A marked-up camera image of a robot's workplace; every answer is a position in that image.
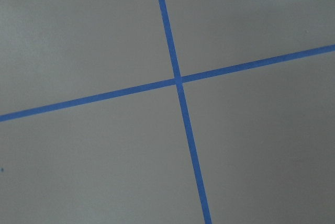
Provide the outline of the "blue tape line crosswise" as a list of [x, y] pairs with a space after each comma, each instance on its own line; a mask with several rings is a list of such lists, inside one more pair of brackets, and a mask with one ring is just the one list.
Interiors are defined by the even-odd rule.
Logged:
[[[304, 50], [300, 52], [279, 55], [276, 57], [266, 58], [262, 60], [256, 60], [256, 61], [251, 61], [247, 63], [227, 66], [224, 68], [214, 69], [210, 71], [190, 74], [190, 75], [182, 76], [181, 81], [182, 83], [193, 82], [197, 80], [207, 79], [210, 77], [226, 75], [226, 74], [230, 74], [234, 72], [240, 72], [244, 70], [254, 69], [254, 68], [258, 68], [262, 66], [277, 64], [281, 62], [286, 62], [286, 61], [291, 61], [291, 60], [296, 60], [296, 59], [301, 59], [301, 58], [306, 58], [306, 57], [312, 57], [315, 55], [329, 53], [329, 52], [334, 52], [333, 44], [329, 46], [323, 46], [323, 47]], [[69, 100], [65, 102], [21, 110], [21, 111], [1, 115], [1, 122], [14, 120], [18, 118], [29, 117], [29, 116], [37, 115], [37, 114], [48, 113], [51, 111], [66, 109], [70, 107], [85, 105], [85, 104], [94, 103], [98, 101], [108, 100], [108, 99], [112, 99], [115, 97], [122, 97], [122, 96], [130, 95], [130, 94], [141, 93], [141, 92], [150, 91], [150, 90], [154, 90], [158, 88], [172, 86], [175, 84], [176, 84], [175, 79], [162, 80], [162, 81], [153, 82], [149, 84], [143, 84], [139, 86], [119, 89], [119, 90], [112, 91], [112, 92], [101, 93], [101, 94], [82, 97], [82, 98], [73, 99], [73, 100]]]

